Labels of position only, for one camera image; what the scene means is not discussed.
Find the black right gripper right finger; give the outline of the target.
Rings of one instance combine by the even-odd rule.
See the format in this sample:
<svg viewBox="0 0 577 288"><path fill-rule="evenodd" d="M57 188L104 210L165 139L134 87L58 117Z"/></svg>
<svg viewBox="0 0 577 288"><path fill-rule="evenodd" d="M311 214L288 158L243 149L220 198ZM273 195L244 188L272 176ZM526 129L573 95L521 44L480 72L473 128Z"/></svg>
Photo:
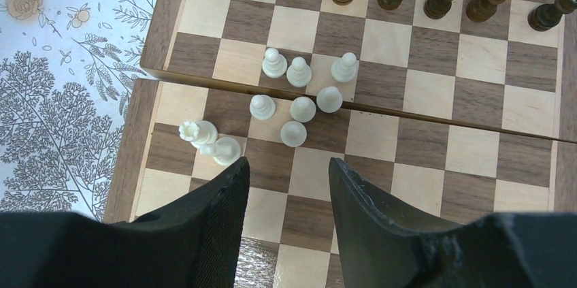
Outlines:
<svg viewBox="0 0 577 288"><path fill-rule="evenodd" d="M576 214L491 212L459 224L383 191L339 158L329 186L347 287L575 287Z"/></svg>

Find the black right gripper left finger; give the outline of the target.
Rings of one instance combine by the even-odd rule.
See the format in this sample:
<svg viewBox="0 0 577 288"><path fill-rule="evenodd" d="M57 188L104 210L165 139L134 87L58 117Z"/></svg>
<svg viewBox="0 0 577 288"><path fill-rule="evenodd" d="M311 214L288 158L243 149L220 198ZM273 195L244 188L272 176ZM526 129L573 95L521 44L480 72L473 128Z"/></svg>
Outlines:
<svg viewBox="0 0 577 288"><path fill-rule="evenodd" d="M131 222L1 214L2 287L232 287L250 186L241 157Z"/></svg>

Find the white chess pawn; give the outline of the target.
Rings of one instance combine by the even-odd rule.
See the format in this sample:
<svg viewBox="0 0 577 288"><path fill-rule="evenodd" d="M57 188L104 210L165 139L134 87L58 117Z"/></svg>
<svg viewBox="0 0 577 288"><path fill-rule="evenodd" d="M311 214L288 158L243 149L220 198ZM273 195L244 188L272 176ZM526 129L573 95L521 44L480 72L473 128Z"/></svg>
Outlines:
<svg viewBox="0 0 577 288"><path fill-rule="evenodd" d="M214 143L201 145L199 152L212 157L219 165L228 166L241 157L242 149L235 138L225 136L218 138Z"/></svg>

